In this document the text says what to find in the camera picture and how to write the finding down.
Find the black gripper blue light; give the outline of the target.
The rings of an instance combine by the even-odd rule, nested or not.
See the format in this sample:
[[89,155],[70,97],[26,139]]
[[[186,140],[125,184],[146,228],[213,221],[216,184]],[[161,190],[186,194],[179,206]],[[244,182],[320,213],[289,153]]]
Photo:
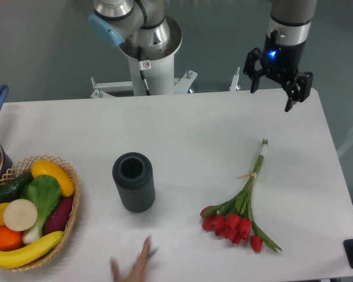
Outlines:
[[[280,31],[272,31],[270,36],[266,36],[263,53],[259,48],[248,52],[243,73],[251,80],[251,93],[258,90],[263,75],[278,83],[289,82],[285,88],[288,95],[285,111],[289,112],[297,102],[302,103],[309,97],[314,75],[312,72],[298,73],[305,42],[281,45],[279,39]],[[261,67],[256,70],[256,63],[260,61]]]

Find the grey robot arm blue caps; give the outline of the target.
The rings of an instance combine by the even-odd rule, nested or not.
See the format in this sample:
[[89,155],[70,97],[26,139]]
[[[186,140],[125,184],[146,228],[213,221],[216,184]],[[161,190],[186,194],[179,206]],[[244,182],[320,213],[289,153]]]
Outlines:
[[[265,76],[287,94],[286,110],[310,94],[313,75],[298,65],[317,3],[272,1],[264,47],[247,54],[242,73],[258,89]],[[165,14],[163,1],[94,1],[88,22],[99,39],[119,47],[128,58],[134,95],[189,93],[197,74],[174,76],[174,56],[181,46],[179,25]]]

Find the blurred human hand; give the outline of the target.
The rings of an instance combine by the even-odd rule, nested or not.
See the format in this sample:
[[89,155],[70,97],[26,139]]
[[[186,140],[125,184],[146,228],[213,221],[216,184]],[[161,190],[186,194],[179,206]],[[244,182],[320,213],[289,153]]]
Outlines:
[[156,253],[156,250],[151,250],[151,246],[152,239],[151,236],[148,236],[144,241],[140,255],[127,271],[121,271],[116,259],[111,257],[110,266],[113,281],[145,281],[148,260]]

